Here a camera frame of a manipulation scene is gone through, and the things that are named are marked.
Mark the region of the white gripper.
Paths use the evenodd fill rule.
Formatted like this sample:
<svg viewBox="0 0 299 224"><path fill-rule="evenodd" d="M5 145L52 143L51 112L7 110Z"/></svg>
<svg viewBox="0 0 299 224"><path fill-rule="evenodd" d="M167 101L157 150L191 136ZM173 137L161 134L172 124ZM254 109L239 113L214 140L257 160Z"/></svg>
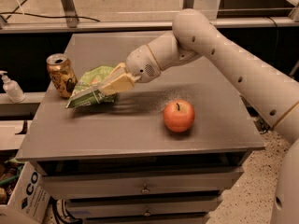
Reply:
<svg viewBox="0 0 299 224"><path fill-rule="evenodd" d="M161 74L161 69L148 45L133 50L125 63L112 67L101 65L95 68L93 85L101 84L99 91L104 95L132 89L136 82L148 83Z"/></svg>

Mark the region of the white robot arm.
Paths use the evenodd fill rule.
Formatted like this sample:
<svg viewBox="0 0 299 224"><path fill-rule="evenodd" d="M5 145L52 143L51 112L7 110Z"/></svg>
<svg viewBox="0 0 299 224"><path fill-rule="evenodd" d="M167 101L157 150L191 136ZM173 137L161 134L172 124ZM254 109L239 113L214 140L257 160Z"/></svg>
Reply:
<svg viewBox="0 0 299 224"><path fill-rule="evenodd" d="M147 83L197 56L209 59L265 122L292 144L275 192L271 224L299 224L299 83L222 35L199 11L184 9L172 30L132 51L97 88L101 97Z"/></svg>

